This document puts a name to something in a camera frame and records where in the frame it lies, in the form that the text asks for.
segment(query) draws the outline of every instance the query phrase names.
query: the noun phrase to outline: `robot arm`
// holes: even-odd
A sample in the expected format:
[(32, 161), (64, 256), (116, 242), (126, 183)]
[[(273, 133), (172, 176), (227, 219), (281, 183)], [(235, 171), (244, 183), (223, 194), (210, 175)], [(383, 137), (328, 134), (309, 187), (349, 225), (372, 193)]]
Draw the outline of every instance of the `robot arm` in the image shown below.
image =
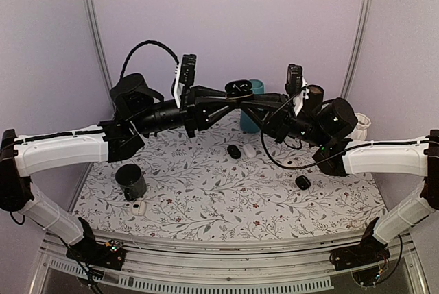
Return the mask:
[[(333, 175), (363, 172), (406, 173), (423, 177), (420, 184), (398, 206), (369, 223), (358, 245), (335, 249), (331, 262), (337, 270), (351, 269), (388, 258), (387, 244), (439, 209), (439, 130), (427, 137), (389, 142), (351, 141), (349, 151), (333, 158)], [(319, 149), (314, 158), (333, 156), (341, 147)]]
[[(19, 211), (50, 229), (70, 245), (75, 258), (93, 265), (120, 269), (125, 252), (118, 243), (98, 244), (88, 223), (63, 211), (32, 185), (30, 175), (81, 162), (116, 162), (132, 157), (144, 146), (140, 137), (184, 126), (189, 137), (207, 130), (223, 116), (241, 109), (262, 129), (281, 143), (286, 136), (320, 147), (314, 159), (323, 173), (346, 176), (360, 172), (413, 173), (426, 176), (426, 183), (437, 183), (438, 147), (425, 138), (393, 143), (363, 143), (344, 140), (357, 119), (347, 101), (337, 98), (323, 102), (323, 90), (308, 86), (302, 68), (291, 64), (285, 90), (287, 95), (253, 95), (246, 80), (231, 82), (225, 92), (192, 87), (195, 56), (183, 56), (173, 91), (175, 101), (148, 88), (141, 74), (119, 80), (110, 95), (116, 105), (115, 117), (77, 131), (43, 136), (19, 136), (14, 130), (3, 134), (0, 151), (0, 208)], [(439, 142), (439, 135), (429, 137)], [(432, 204), (438, 189), (426, 185), (380, 220), (374, 220), (358, 245), (359, 254), (335, 252), (336, 268), (352, 268), (365, 261), (383, 258), (386, 244), (398, 233), (419, 222), (438, 206)]]
[[(42, 136), (17, 137), (14, 130), (5, 131), (0, 150), (0, 208), (19, 212), (43, 229), (51, 230), (69, 245), (69, 257), (121, 269), (125, 252), (119, 244), (97, 243), (85, 220), (61, 209), (34, 184), (31, 187), (33, 173), (81, 162), (126, 160), (144, 146), (140, 134), (148, 138), (161, 130), (184, 126), (188, 136), (193, 137), (196, 130), (209, 129), (238, 108), (277, 142), (290, 135), (313, 145), (336, 143), (357, 122), (352, 108), (343, 99), (322, 108), (322, 90), (309, 92), (299, 66), (289, 66), (285, 86), (288, 95), (255, 96), (246, 80), (227, 84), (225, 92), (192, 87), (194, 77), (195, 56), (183, 56), (176, 79), (179, 103), (163, 101), (160, 93), (147, 87), (142, 75), (131, 74), (110, 92), (117, 109), (111, 121)], [(334, 126), (329, 114), (342, 121)]]

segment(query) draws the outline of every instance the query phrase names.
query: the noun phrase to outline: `white robot arm segment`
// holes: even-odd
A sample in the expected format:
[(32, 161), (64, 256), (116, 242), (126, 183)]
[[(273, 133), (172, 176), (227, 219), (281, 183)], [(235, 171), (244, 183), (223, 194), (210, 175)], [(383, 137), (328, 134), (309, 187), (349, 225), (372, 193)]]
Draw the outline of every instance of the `white robot arm segment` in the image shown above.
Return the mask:
[[(16, 141), (18, 151), (15, 162), (21, 177), (54, 167), (83, 162), (105, 162), (108, 160), (108, 142), (104, 141), (102, 127), (92, 125), (77, 131), (72, 136), (59, 136), (26, 143), (31, 136), (20, 135)], [(74, 135), (76, 132), (100, 132), (96, 134)]]
[(390, 243), (396, 236), (406, 232), (436, 211), (425, 198), (420, 196), (424, 184), (422, 181), (398, 206), (378, 219), (373, 228), (373, 236), (380, 243), (384, 245)]
[(424, 151), (428, 148), (428, 143), (420, 143), (426, 141), (424, 136), (388, 142), (399, 144), (410, 141), (417, 141), (419, 144), (374, 145), (374, 141), (354, 140), (346, 146), (347, 149), (365, 143), (371, 146), (346, 152), (343, 156), (344, 169), (347, 174), (404, 173), (427, 176), (427, 155)]
[(84, 238), (84, 228), (77, 217), (61, 209), (35, 185), (32, 185), (33, 200), (18, 212), (40, 225), (43, 230), (50, 230), (67, 244), (75, 245)]

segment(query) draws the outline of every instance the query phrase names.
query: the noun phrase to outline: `purple wall panel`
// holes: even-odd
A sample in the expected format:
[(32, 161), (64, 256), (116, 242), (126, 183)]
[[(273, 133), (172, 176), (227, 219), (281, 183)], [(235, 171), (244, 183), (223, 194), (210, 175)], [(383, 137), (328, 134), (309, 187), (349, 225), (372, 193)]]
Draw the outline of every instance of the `purple wall panel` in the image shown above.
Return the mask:
[[(0, 131), (72, 130), (107, 119), (82, 0), (0, 0)], [(33, 181), (66, 208), (84, 165), (40, 172)], [(44, 232), (15, 225), (0, 211), (0, 292), (26, 293)]]
[[(439, 128), (438, 0), (373, 0), (349, 100), (372, 119), (369, 138), (426, 135)], [(413, 190), (419, 178), (377, 175), (389, 208)], [(439, 293), (439, 217), (412, 230), (431, 293)]]
[[(179, 57), (198, 55), (197, 84), (223, 89), (258, 78), (283, 92), (287, 65), (300, 64), (327, 97), (340, 93), (361, 0), (95, 0), (110, 73), (117, 80), (129, 50), (155, 39)], [(156, 47), (134, 55), (128, 72), (170, 98), (171, 58)]]

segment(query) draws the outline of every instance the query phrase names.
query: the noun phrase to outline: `floral tablecloth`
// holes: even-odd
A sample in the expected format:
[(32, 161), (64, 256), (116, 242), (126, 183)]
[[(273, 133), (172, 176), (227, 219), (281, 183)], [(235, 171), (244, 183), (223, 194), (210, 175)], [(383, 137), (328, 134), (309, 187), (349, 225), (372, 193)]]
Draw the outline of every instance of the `floral tablecloth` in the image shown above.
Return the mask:
[[(287, 139), (291, 145), (297, 144)], [(300, 151), (271, 138), (273, 156), (293, 165), (313, 162), (315, 148)], [(228, 145), (251, 143), (257, 156), (232, 159)], [(139, 165), (148, 188), (144, 216), (131, 214), (115, 182), (116, 170)], [(311, 188), (302, 191), (294, 180), (306, 175)], [(74, 213), (93, 228), (125, 234), (214, 241), (260, 241), (335, 234), (365, 227), (385, 212), (371, 174), (331, 177), (317, 167), (286, 171), (264, 154), (259, 134), (239, 129), (233, 112), (205, 132), (189, 139), (184, 129), (169, 130), (146, 140), (133, 158), (96, 163), (89, 173)]]

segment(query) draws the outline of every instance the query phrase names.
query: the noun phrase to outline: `black cable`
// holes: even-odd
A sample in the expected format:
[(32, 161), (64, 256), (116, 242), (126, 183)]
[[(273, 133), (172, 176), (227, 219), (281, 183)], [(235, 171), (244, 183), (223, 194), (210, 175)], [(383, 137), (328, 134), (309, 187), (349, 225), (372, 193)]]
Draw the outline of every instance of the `black cable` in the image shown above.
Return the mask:
[(388, 280), (390, 277), (392, 277), (392, 275), (395, 273), (396, 269), (398, 269), (401, 258), (403, 257), (403, 239), (402, 239), (401, 235), (398, 235), (398, 237), (399, 237), (399, 257), (398, 257), (398, 260), (397, 260), (393, 270), (388, 274), (388, 276), (386, 278), (382, 278), (382, 279), (380, 278), (374, 284), (371, 284), (368, 286), (363, 286), (363, 287), (374, 287), (376, 285), (380, 285), (380, 284), (384, 283), (386, 280)]
[(122, 66), (122, 71), (121, 71), (121, 76), (120, 79), (121, 80), (123, 78), (123, 75), (125, 75), (125, 70), (126, 67), (128, 66), (128, 62), (130, 61), (130, 58), (132, 57), (132, 55), (134, 54), (134, 52), (141, 48), (142, 46), (145, 45), (156, 45), (158, 47), (161, 47), (162, 49), (164, 49), (167, 53), (170, 54), (170, 56), (174, 59), (174, 61), (176, 62), (176, 64), (178, 65), (178, 57), (177, 55), (165, 44), (163, 44), (162, 42), (158, 42), (156, 40), (145, 40), (144, 42), (140, 42), (139, 44), (137, 44), (136, 46), (134, 46), (134, 48), (128, 53), (128, 55), (126, 56), (125, 62), (123, 63)]
[(80, 266), (80, 268), (83, 270), (83, 272), (86, 274), (87, 278), (88, 278), (88, 284), (89, 284), (89, 288), (90, 290), (92, 290), (92, 292), (94, 292), (94, 294), (103, 294), (101, 289), (98, 287), (96, 281), (93, 279), (93, 277), (90, 274), (90, 271), (87, 270), (82, 263), (76, 258), (74, 252), (71, 251), (71, 248), (67, 245), (67, 243), (61, 238), (59, 237), (59, 239), (62, 241), (62, 243), (64, 244), (64, 246), (67, 248), (67, 251), (70, 252), (70, 254), (73, 256), (73, 258), (75, 259), (76, 263)]
[(293, 150), (301, 150), (303, 148), (302, 145), (302, 140), (299, 140), (299, 146), (298, 147), (293, 147), (292, 145), (289, 145), (286, 141), (283, 141), (285, 143), (285, 145)]
[(281, 105), (279, 108), (277, 108), (276, 111), (273, 112), (273, 113), (270, 115), (270, 117), (268, 117), (268, 119), (265, 119), (264, 122), (263, 122), (263, 124), (262, 124), (262, 129), (263, 129), (263, 127), (264, 127), (265, 125), (268, 124), (268, 122), (270, 121), (271, 118), (273, 118), (274, 116), (276, 116), (276, 114), (277, 114), (278, 112), (281, 112), (283, 108), (285, 108), (286, 106), (288, 106), (288, 105), (291, 103), (291, 101), (293, 101), (293, 100), (294, 100), (299, 94), (301, 94), (301, 92), (302, 92), (304, 89), (306, 89), (306, 86), (303, 86), (302, 89), (301, 89), (298, 93), (296, 93), (295, 95), (293, 95), (292, 97), (290, 97), (290, 98), (289, 98), (289, 99), (288, 99), (283, 105)]
[(21, 220), (21, 222), (18, 222), (18, 221), (15, 219), (14, 215), (12, 214), (12, 212), (9, 212), (9, 215), (11, 216), (11, 219), (12, 219), (16, 224), (18, 224), (18, 225), (23, 225), (23, 224), (25, 224), (25, 221), (26, 221), (26, 216), (25, 216), (25, 215), (23, 215), (23, 219)]

